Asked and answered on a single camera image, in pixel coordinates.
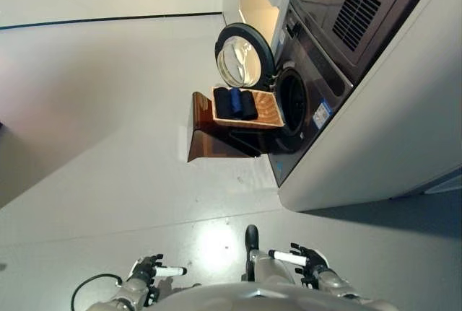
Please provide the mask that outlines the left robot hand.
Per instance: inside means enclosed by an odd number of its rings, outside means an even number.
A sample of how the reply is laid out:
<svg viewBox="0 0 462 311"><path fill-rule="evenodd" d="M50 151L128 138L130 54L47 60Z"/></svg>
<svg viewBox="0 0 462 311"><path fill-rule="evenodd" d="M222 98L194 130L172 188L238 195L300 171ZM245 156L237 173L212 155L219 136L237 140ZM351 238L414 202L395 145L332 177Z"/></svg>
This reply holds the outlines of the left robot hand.
<svg viewBox="0 0 462 311"><path fill-rule="evenodd" d="M156 302L160 295L159 289L154 285L155 279L184 276L188 272L186 267L164 266L162 263L163 258L162 253L140 258L135 262L128 275L128 281L130 279L139 279L146 284L146 296L141 298L144 307Z"/></svg>

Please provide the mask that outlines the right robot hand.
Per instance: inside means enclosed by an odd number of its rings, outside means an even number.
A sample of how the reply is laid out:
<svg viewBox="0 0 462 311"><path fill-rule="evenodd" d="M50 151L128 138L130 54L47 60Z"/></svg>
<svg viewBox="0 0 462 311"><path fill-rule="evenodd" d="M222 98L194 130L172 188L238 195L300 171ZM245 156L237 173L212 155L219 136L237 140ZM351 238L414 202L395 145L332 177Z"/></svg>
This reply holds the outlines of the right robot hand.
<svg viewBox="0 0 462 311"><path fill-rule="evenodd" d="M328 261L316 250L291 242L289 252L271 249L268 255L276 260L291 263L296 267L295 273L302 276L301 283L306 287L319 289L319 277L328 271Z"/></svg>

